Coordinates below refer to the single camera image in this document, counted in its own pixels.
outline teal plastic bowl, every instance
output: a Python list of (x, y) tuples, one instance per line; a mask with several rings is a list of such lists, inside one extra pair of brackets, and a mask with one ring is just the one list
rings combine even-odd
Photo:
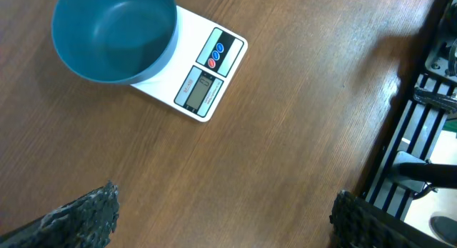
[(85, 79), (134, 84), (153, 77), (178, 39), (174, 0), (59, 0), (54, 47)]

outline printed label on scale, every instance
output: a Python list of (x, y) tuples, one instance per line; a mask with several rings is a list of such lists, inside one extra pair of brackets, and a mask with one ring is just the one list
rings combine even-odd
[(227, 77), (243, 45), (242, 40), (215, 28), (201, 50), (197, 63)]
[(205, 117), (224, 82), (195, 66), (192, 67), (174, 102)]

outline wood grain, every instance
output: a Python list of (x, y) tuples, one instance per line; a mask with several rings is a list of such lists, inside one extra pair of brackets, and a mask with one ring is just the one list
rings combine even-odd
[(200, 124), (72, 74), (52, 46), (56, 1), (0, 0), (0, 234), (111, 179), (110, 247), (325, 247), (433, 3), (177, 0), (249, 42)]

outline kitchen scale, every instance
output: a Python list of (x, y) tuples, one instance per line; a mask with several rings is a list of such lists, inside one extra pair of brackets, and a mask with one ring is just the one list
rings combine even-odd
[(132, 84), (198, 121), (208, 121), (248, 49), (238, 34), (177, 6), (177, 44), (154, 77)]

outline red button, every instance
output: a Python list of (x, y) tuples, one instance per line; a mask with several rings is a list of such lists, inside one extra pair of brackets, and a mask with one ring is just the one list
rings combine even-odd
[(209, 59), (208, 60), (208, 66), (212, 69), (214, 69), (216, 67), (216, 61), (214, 59)]

